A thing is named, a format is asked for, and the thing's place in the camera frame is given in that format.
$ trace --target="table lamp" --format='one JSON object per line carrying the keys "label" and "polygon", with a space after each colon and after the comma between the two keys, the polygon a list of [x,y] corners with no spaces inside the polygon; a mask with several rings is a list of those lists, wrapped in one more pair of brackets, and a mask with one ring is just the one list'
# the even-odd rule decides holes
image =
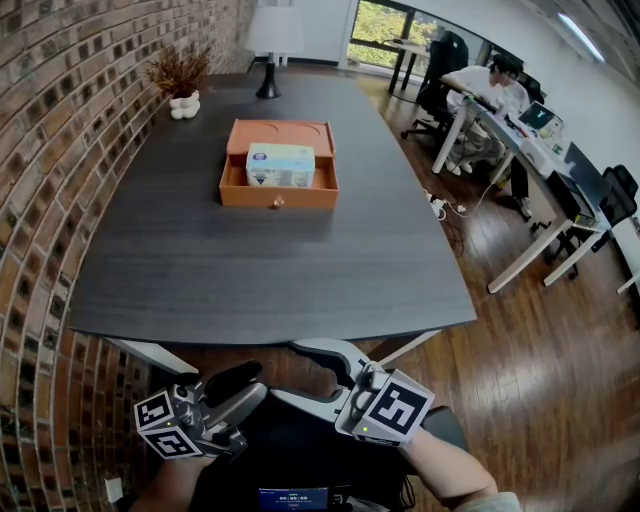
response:
{"label": "table lamp", "polygon": [[258,98],[280,96],[274,81],[274,54],[301,52],[303,47],[302,16],[297,7],[256,8],[245,48],[255,52],[269,52],[264,82],[256,92]]}

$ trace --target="brick wall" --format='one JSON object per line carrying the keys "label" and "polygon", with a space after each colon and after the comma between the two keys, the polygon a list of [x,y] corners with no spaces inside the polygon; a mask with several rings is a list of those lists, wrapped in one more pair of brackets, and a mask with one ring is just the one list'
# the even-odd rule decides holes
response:
{"label": "brick wall", "polygon": [[64,327],[98,221],[167,115],[145,62],[161,44],[214,47],[246,70],[255,0],[0,0],[0,503],[108,509],[103,479],[144,481],[132,403],[148,368]]}

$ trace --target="white desk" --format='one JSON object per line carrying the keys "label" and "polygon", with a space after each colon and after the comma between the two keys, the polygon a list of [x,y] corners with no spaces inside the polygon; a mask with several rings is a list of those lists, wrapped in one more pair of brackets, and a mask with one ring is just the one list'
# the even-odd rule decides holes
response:
{"label": "white desk", "polygon": [[[391,77],[391,82],[389,83],[389,89],[387,90],[389,94],[393,94],[394,96],[402,100],[411,101],[415,103],[415,98],[413,99],[408,98],[406,97],[405,94],[403,94],[403,92],[407,89],[407,85],[409,84],[409,77],[411,76],[411,70],[413,70],[413,65],[416,63],[416,57],[420,55],[421,57],[429,58],[430,53],[423,46],[420,46],[414,43],[409,43],[409,42],[406,42],[406,43],[387,42],[386,45],[400,50],[400,52],[398,53],[398,58],[396,59],[396,66],[393,70],[393,76]],[[398,75],[400,74],[400,68],[402,67],[402,62],[404,61],[404,56],[406,52],[409,52],[411,54],[411,58],[409,59],[409,65],[407,66],[407,70],[404,75],[404,80],[402,80],[402,86],[400,87],[400,90],[402,92],[396,93],[394,91],[396,88],[396,83],[398,82]]]}
{"label": "white desk", "polygon": [[[475,101],[473,101],[470,97],[467,98],[464,102],[456,119],[449,130],[449,134],[445,140],[440,153],[438,154],[438,158],[433,164],[432,171],[438,174],[442,170],[442,166],[444,165],[453,144],[455,143],[460,130],[462,129],[462,125],[464,124],[464,120],[467,115],[467,111],[470,110],[473,115],[479,115],[479,118],[482,119],[491,130],[502,140],[504,145],[507,148],[507,154],[504,157],[503,161],[498,166],[497,171],[493,175],[492,183],[497,183],[504,171],[507,169],[511,161],[514,157],[518,158],[518,161],[522,163],[523,167],[527,170],[527,174],[529,177],[536,182],[539,186],[540,190],[545,196],[545,199],[551,205],[553,209],[555,219],[551,223],[551,225],[545,229],[540,236],[529,246],[529,248],[522,253],[522,255],[516,259],[509,267],[502,272],[496,279],[494,279],[491,283],[489,283],[488,289],[490,293],[497,293],[504,285],[506,285],[509,281],[511,281],[514,277],[516,277],[524,268],[531,263],[537,256],[544,251],[544,249],[555,240],[558,235],[571,227],[584,229],[586,231],[590,231],[592,234],[584,242],[569,258],[567,258],[555,271],[553,271],[547,278],[544,280],[545,286],[550,286],[553,284],[562,274],[564,274],[567,270],[569,270],[582,256],[584,256],[593,245],[602,238],[602,235],[608,231],[611,227],[606,217],[600,210],[598,206],[590,205],[592,210],[596,212],[598,217],[598,224],[595,227],[587,228],[584,226],[580,226],[575,224],[572,219],[567,218],[566,214],[562,210],[562,207],[558,203],[555,196],[551,193],[551,190],[547,186],[546,178],[550,174],[550,170],[556,170],[557,172],[564,174],[566,176],[569,175],[569,171],[564,165],[563,162],[560,162],[557,159],[554,159],[551,155],[547,154],[547,157],[544,157],[543,162],[535,162],[531,159],[530,156],[525,154],[525,152],[521,151],[522,146],[525,140],[529,140],[534,146],[538,146],[538,153],[544,156],[546,150],[540,147],[540,144],[533,140],[532,138],[525,139],[521,134],[511,129],[506,122],[498,119],[491,112],[487,111],[482,106],[478,105]],[[540,174],[540,171],[544,169],[545,175]]]}
{"label": "white desk", "polygon": [[618,295],[631,288],[638,281],[640,281],[640,272],[637,272],[631,279],[629,279],[625,284],[618,288]]}

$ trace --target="small display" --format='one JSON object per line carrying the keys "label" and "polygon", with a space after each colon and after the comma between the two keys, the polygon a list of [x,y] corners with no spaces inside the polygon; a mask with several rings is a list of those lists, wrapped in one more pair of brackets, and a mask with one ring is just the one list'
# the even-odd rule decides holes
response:
{"label": "small display", "polygon": [[534,101],[531,106],[520,116],[520,121],[534,130],[541,130],[547,126],[556,115],[548,108]]}
{"label": "small display", "polygon": [[326,510],[329,488],[259,489],[261,510]]}

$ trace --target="black office chair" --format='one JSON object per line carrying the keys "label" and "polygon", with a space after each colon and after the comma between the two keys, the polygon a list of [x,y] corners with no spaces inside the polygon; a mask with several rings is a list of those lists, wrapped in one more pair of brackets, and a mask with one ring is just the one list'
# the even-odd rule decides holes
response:
{"label": "black office chair", "polygon": [[431,43],[430,54],[429,67],[418,93],[418,104],[433,119],[416,119],[413,128],[403,131],[400,136],[406,139],[410,133],[431,135],[438,144],[442,144],[453,124],[453,116],[447,108],[450,89],[440,79],[469,65],[469,48],[459,35],[447,31],[440,41]]}
{"label": "black office chair", "polygon": [[518,78],[518,83],[527,91],[530,103],[537,101],[541,105],[544,105],[544,95],[542,94],[542,89],[540,89],[540,82],[526,73],[522,73],[520,78]]}
{"label": "black office chair", "polygon": [[[634,215],[638,210],[638,205],[635,201],[638,184],[623,165],[607,168],[603,177],[609,185],[609,193],[600,203],[600,209],[605,214],[605,217],[607,217],[611,227],[614,227],[616,224]],[[605,233],[592,247],[593,252],[598,252],[611,239],[609,233],[610,232]],[[560,233],[558,236],[560,247],[553,256],[545,258],[545,262],[550,265],[563,250],[566,250],[569,255],[573,254],[576,251],[576,247],[573,245],[573,239],[576,238],[580,244],[585,242],[589,236],[590,233],[588,231],[579,228],[570,228],[566,233]],[[578,277],[578,267],[574,265],[573,271],[569,274],[569,279],[573,280],[576,277]]]}

